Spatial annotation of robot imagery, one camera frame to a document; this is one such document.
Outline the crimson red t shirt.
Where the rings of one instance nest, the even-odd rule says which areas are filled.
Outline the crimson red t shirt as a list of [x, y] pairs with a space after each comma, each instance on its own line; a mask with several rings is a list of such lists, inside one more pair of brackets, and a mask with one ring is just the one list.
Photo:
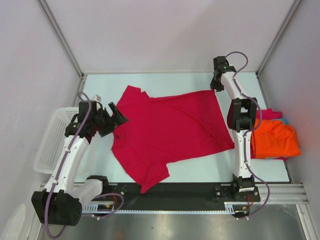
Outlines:
[[167, 164], [235, 147], [212, 90], [150, 97], [127, 86], [116, 106], [128, 122], [115, 129], [111, 150], [142, 194], [169, 177]]

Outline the white perforated plastic basket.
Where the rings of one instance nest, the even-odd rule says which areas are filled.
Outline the white perforated plastic basket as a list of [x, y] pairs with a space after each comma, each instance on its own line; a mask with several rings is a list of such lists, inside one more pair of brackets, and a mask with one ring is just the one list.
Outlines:
[[36, 154], [33, 169], [37, 173], [52, 174], [64, 147], [65, 130], [77, 107], [62, 107], [54, 111]]

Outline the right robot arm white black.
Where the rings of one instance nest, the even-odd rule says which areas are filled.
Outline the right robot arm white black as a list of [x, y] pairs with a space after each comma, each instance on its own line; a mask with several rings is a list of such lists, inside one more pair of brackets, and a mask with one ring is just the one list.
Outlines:
[[256, 124], [257, 99], [248, 98], [246, 91], [237, 79], [237, 70], [225, 56], [213, 58], [213, 78], [210, 88], [216, 92], [226, 90], [230, 106], [226, 118], [231, 130], [235, 150], [235, 170], [228, 190], [216, 190], [220, 199], [245, 202], [255, 191], [255, 178], [251, 168], [251, 135]]

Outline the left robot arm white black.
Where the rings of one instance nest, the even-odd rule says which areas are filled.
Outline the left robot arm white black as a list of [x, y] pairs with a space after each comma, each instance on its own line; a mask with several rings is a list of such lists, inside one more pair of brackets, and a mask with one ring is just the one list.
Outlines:
[[103, 107], [98, 95], [82, 99], [66, 125], [63, 147], [53, 173], [44, 189], [35, 191], [31, 197], [40, 222], [46, 226], [75, 226], [89, 202], [117, 197], [108, 178], [102, 175], [90, 175], [82, 186], [74, 189], [80, 163], [95, 135], [103, 138], [129, 121], [113, 102], [108, 106], [112, 114]]

